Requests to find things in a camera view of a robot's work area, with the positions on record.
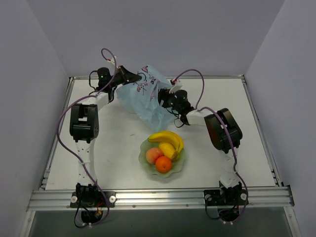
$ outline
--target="wire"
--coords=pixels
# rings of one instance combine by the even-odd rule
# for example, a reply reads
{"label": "wire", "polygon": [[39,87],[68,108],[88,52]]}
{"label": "wire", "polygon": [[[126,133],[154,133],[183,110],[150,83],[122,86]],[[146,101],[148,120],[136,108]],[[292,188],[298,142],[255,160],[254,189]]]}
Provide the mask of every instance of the wire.
{"label": "wire", "polygon": [[179,118],[179,114],[174,113],[173,109],[171,109],[171,111],[168,110],[168,108],[166,108],[166,110],[171,113],[172,115],[175,115],[177,117],[177,119]]}
{"label": "wire", "polygon": [[75,213],[75,217],[74,217],[74,224],[75,224],[75,226],[76,226],[77,228],[84,228],[84,227],[86,226],[86,223],[84,223],[82,226],[78,226],[78,225],[76,224],[76,217],[77,217],[79,208],[80,208],[80,206],[81,206],[81,200],[82,200],[83,193],[84,193],[84,190],[83,190],[82,194],[81,194],[80,197],[79,197],[78,207],[77,207],[77,210],[76,210],[76,213]]}
{"label": "wire", "polygon": [[93,88],[94,90],[96,90],[96,88],[91,85],[91,74],[92,74],[92,73],[96,73],[96,72],[97,72],[97,71],[92,71],[92,72],[89,74],[89,86],[90,86],[91,88]]}
{"label": "wire", "polygon": [[207,211],[207,204],[208,204],[208,200],[205,200],[205,213],[206,215],[211,219],[211,220],[219,220],[219,219],[222,219],[223,221],[227,221],[224,219],[224,216],[227,216],[229,214],[234,214],[234,210],[238,210],[236,207],[236,205],[234,205],[232,208],[230,209],[223,209],[223,210],[220,210],[218,212],[218,216],[217,217],[211,217],[209,214],[208,214],[208,211]]}
{"label": "wire", "polygon": [[183,127],[183,125],[184,125],[184,122],[183,122],[183,123],[182,123],[182,125],[180,125],[180,126],[177,126],[177,125],[176,125],[176,120],[177,120],[177,119],[180,119],[180,118],[176,118],[176,119],[175,119],[175,120],[173,121],[173,123],[174,123],[174,125],[176,126],[176,128],[180,128],[180,127]]}
{"label": "wire", "polygon": [[245,190],[246,190],[246,200],[245,200],[244,206],[243,206],[243,208],[242,208],[242,210],[241,210],[239,216],[238,216],[236,219],[234,219],[233,221],[231,221],[232,223],[234,223],[234,222],[236,222],[236,221],[238,221],[238,220],[240,219],[240,217],[243,215],[243,213],[244,213],[245,210],[246,210],[246,206],[247,206],[247,203],[248,203],[248,187],[246,186],[246,183],[245,183],[245,181],[243,180],[243,178],[238,174],[238,172],[237,172],[237,170],[236,170],[236,166],[237,166],[237,155],[236,155],[236,152],[235,152],[235,149],[234,149],[234,145],[233,145],[232,138],[231,138],[231,136],[230,136],[230,134],[229,134],[229,132],[228,132],[228,130],[227,130],[227,128],[226,128],[226,125],[225,125],[224,121],[223,121],[223,120],[221,119],[221,117],[220,117],[213,109],[211,109],[210,107],[203,107],[203,108],[201,108],[200,110],[197,110],[197,111],[200,112],[200,111],[202,111],[202,110],[209,110],[209,111],[211,111],[211,112],[216,116],[216,118],[219,120],[219,122],[222,124],[223,129],[224,129],[224,131],[225,131],[225,133],[226,133],[226,135],[227,135],[227,138],[228,138],[228,141],[229,141],[229,145],[231,146],[233,156],[234,156],[234,161],[235,161],[235,163],[234,163],[234,165],[233,165],[233,170],[234,170],[235,174],[237,175],[237,177],[241,180],[241,182],[242,182],[242,184],[243,184],[243,186],[244,186],[244,188],[245,188]]}
{"label": "wire", "polygon": [[197,110],[198,109],[198,104],[199,104],[199,102],[200,102],[200,100],[201,100],[201,98],[202,98],[202,96],[204,94],[204,87],[205,87],[204,77],[203,77],[202,73],[199,70],[196,70],[196,69],[187,69],[184,72],[180,73],[173,81],[176,81],[184,73],[191,72],[191,71],[197,72],[201,76],[202,82],[203,82],[202,92],[201,92],[201,95],[199,96],[199,99],[198,99],[197,104],[196,104],[196,110]]}
{"label": "wire", "polygon": [[63,117],[66,115],[67,111],[68,111],[72,106],[74,106],[76,103],[78,103],[78,102],[80,102],[80,101],[82,101],[82,100],[84,100],[84,99],[87,99],[87,98],[96,98],[96,97],[99,95],[99,93],[101,93],[101,92],[113,81],[114,76],[115,76],[115,74],[116,74],[116,72],[117,72],[117,61],[116,61],[116,58],[115,58],[114,54],[113,54],[111,51],[109,51],[107,48],[102,48],[102,49],[101,49],[101,54],[102,54],[102,57],[103,57],[104,59],[107,60],[107,58],[106,58],[106,57],[104,56],[104,54],[103,54],[103,51],[104,51],[104,50],[108,51],[108,52],[111,54],[111,56],[114,58],[115,71],[114,71],[114,74],[113,74],[111,80],[110,80],[104,87],[102,87],[102,88],[96,93],[96,95],[87,95],[87,96],[84,96],[84,97],[82,97],[82,98],[76,100],[75,102],[73,102],[70,106],[68,106],[68,107],[62,112],[62,114],[61,114],[61,116],[60,116],[60,118],[59,118],[59,120],[58,120],[58,123],[57,123],[57,130],[56,130],[57,140],[58,140],[58,142],[60,143],[60,145],[62,145],[63,148],[65,148],[68,152],[70,152],[71,154],[73,154],[73,155],[82,163],[83,169],[85,170],[85,172],[87,173],[88,177],[91,179],[91,181],[93,182],[93,184],[94,184],[94,185],[98,188],[98,190],[101,192],[101,194],[102,194],[102,196],[103,196],[103,198],[104,198],[104,200],[105,200],[105,202],[106,202],[107,213],[106,213],[104,216],[102,216],[102,218],[101,218],[99,221],[93,223],[93,225],[96,225],[96,224],[101,223],[101,222],[109,215],[109,212],[110,212],[110,208],[109,208],[110,204],[109,204],[109,201],[108,201],[108,199],[107,199],[105,193],[103,192],[102,188],[98,185],[97,181],[94,180],[94,179],[92,178],[92,176],[90,175],[90,173],[88,172],[88,170],[87,170],[85,164],[83,163],[83,160],[81,159],[81,157],[78,156],[78,155],[77,155],[75,152],[73,152],[72,150],[70,150],[70,149],[62,142],[62,140],[60,139],[60,131],[59,131],[59,130],[60,130],[60,125],[61,125],[61,121],[63,120]]}

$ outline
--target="green glass bowl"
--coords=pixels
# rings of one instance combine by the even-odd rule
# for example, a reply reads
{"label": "green glass bowl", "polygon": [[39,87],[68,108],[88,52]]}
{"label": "green glass bowl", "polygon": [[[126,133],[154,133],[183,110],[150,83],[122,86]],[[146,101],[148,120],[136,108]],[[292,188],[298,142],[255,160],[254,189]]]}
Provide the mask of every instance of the green glass bowl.
{"label": "green glass bowl", "polygon": [[174,161],[172,163],[172,169],[167,172],[167,173],[160,173],[156,170],[156,167],[154,164],[149,164],[148,161],[146,160],[146,152],[153,147],[158,147],[159,143],[153,143],[149,142],[148,140],[145,140],[141,145],[140,145],[140,154],[138,157],[139,162],[142,164],[144,170],[148,174],[156,174],[162,178],[167,178],[170,176],[172,173],[179,172],[182,167],[183,167],[183,162],[187,157],[187,154],[184,150],[180,152],[180,158],[177,161]]}

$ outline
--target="light blue plastic bag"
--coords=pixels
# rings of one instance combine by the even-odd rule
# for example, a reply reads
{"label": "light blue plastic bag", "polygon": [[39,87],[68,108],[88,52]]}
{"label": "light blue plastic bag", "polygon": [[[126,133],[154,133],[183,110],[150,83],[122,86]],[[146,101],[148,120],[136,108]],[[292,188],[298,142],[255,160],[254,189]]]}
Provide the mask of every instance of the light blue plastic bag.
{"label": "light blue plastic bag", "polygon": [[165,130],[175,117],[158,103],[158,92],[171,83],[155,68],[144,66],[138,71],[141,80],[119,87],[116,92],[123,107],[136,113],[155,132]]}

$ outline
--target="banana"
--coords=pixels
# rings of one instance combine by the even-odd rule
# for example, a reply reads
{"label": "banana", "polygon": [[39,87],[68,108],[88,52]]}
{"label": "banana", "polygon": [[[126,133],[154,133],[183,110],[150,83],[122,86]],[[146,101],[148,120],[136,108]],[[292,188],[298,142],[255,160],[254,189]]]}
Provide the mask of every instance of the banana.
{"label": "banana", "polygon": [[177,137],[179,139],[179,141],[180,141],[179,152],[182,151],[182,149],[184,149],[184,142],[183,142],[182,138],[178,134],[176,134],[174,132],[171,132],[171,131],[161,131],[161,132],[172,134],[173,136]]}
{"label": "banana", "polygon": [[180,158],[180,155],[178,154],[175,158],[172,159],[172,161],[177,161]]}
{"label": "banana", "polygon": [[172,134],[165,133],[165,132],[154,133],[148,137],[148,141],[149,142],[168,142],[173,145],[177,153],[180,152],[180,140]]}

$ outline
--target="gray wall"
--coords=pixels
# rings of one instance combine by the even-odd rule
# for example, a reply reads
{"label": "gray wall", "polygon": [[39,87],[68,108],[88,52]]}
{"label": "gray wall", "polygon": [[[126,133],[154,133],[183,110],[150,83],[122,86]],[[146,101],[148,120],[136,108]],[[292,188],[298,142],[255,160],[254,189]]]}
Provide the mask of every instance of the gray wall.
{"label": "gray wall", "polygon": [[24,0],[0,4],[0,236],[17,236],[47,161],[67,77]]}
{"label": "gray wall", "polygon": [[136,71],[244,74],[283,0],[28,0],[69,76],[104,66],[107,47]]}
{"label": "gray wall", "polygon": [[315,0],[286,0],[246,74],[303,236],[316,234],[315,12]]}

